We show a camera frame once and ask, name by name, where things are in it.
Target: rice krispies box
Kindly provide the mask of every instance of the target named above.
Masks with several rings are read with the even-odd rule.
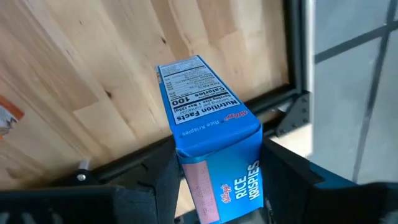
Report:
[[[262,207],[261,122],[199,55],[156,69],[201,223],[224,223]]]

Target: pink label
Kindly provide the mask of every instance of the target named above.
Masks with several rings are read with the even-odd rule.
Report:
[[[206,161],[196,164],[183,164],[182,168],[184,169],[201,223],[218,221],[220,216],[218,215]]]

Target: black plastic part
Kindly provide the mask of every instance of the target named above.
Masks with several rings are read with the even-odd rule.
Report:
[[[76,187],[83,185],[77,174],[92,178],[79,170],[52,189],[0,192],[0,224],[174,222],[181,175],[173,141],[154,148],[108,186]]]
[[[310,93],[306,92],[296,98],[276,129],[276,136],[287,134],[310,121]]]
[[[270,140],[264,140],[261,171],[278,224],[379,223],[398,209],[398,184],[356,185]]]

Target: bolt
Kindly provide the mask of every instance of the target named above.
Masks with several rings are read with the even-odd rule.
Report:
[[[77,175],[77,179],[78,179],[79,181],[84,181],[84,180],[86,179],[86,175],[84,175],[84,174],[79,174],[79,175]]]

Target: wood grain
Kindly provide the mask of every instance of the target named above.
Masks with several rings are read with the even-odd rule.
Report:
[[[0,0],[0,189],[170,135],[154,67],[200,54],[246,101],[287,82],[282,1]]]

